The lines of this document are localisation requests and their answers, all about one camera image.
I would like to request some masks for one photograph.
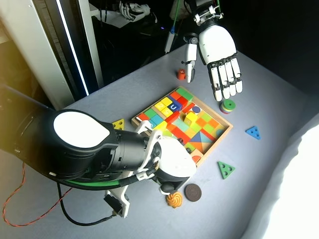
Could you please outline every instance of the purple circle block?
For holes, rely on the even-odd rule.
[[[194,107],[192,108],[192,110],[193,110],[196,114],[198,114],[198,113],[200,112],[200,108],[199,108],[198,106],[194,106]]]

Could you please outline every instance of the yellow cube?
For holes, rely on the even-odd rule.
[[[166,129],[166,126],[167,126],[167,122],[166,121],[162,121],[154,129],[164,131]]]
[[[184,123],[191,126],[197,120],[197,115],[194,112],[189,112],[184,119]]]
[[[173,114],[173,112],[169,109],[169,108],[165,108],[165,109],[163,109],[162,111],[162,114],[163,115],[165,115],[166,117],[169,117],[170,115],[172,115]]]
[[[158,109],[159,111],[162,111],[165,109],[165,105],[162,102],[158,102],[155,104],[155,108]]]
[[[168,97],[165,97],[164,99],[162,99],[161,102],[162,102],[165,106],[169,106],[171,103],[173,103],[173,101],[171,101]]]

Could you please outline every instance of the green triangle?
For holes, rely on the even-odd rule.
[[[230,166],[223,162],[218,162],[218,167],[223,179],[226,179],[232,172],[235,171],[235,168],[233,166]]]

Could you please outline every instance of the table surface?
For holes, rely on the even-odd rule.
[[[87,112],[106,122],[124,118],[125,130],[134,130],[130,124],[133,116],[182,85],[220,112],[207,68],[200,60],[195,66],[192,83],[176,79],[176,71],[183,67],[180,62],[184,49],[181,47],[165,55],[68,108]],[[236,103],[235,111],[223,115],[234,127],[190,180],[201,187],[199,201],[190,202],[184,198],[183,205],[173,209],[166,205],[157,184],[152,180],[142,181],[128,188],[131,207],[126,219],[116,217],[93,227],[79,227],[68,222],[57,208],[45,219],[23,229],[1,223],[4,238],[240,238],[289,136],[296,129],[307,98],[243,54],[238,54],[238,62],[243,73],[243,92],[232,98]],[[245,133],[254,125],[259,128],[261,140]],[[2,161],[4,167],[1,167],[0,179],[7,186],[0,199],[4,201],[19,184],[20,161]],[[217,161],[230,164],[236,170],[223,180]],[[57,200],[54,182],[30,168],[27,168],[26,178],[26,186],[7,209],[8,217],[19,223],[41,215]],[[65,198],[66,209],[80,222],[98,220],[112,211],[103,196],[102,191],[73,189]]]

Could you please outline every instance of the yellow triangle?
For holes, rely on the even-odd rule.
[[[120,119],[112,123],[114,129],[124,130],[124,119]]]

